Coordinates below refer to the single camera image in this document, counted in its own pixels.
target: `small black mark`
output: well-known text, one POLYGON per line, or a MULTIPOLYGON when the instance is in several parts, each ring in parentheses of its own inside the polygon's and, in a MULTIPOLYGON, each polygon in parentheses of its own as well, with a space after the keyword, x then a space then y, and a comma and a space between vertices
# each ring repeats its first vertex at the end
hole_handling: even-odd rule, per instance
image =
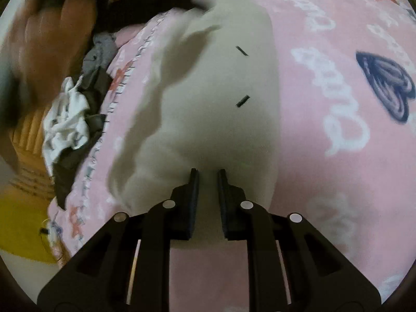
POLYGON ((243 99, 236 104, 236 107, 237 108, 241 107, 244 103, 246 103, 248 101, 249 98, 250 98, 249 95, 244 96, 243 99))
POLYGON ((242 52, 244 56, 248 56, 248 54, 247 54, 244 50, 242 50, 239 46, 236 46, 236 48, 237 48, 240 52, 242 52))

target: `pink blanket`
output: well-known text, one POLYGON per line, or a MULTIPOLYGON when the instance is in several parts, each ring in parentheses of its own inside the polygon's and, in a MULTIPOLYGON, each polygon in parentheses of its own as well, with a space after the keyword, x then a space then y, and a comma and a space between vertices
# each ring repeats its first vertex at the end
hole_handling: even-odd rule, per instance
MULTIPOLYGON (((255 1, 270 15, 279 59, 280 175, 270 211, 303 214, 385 300, 416 255, 416 15, 407 0, 255 1)), ((178 13, 151 20, 109 67, 105 133, 67 210, 49 208, 71 255, 119 210, 107 174, 178 13)), ((172 250, 171 311, 248 311, 246 257, 244 243, 172 250)))

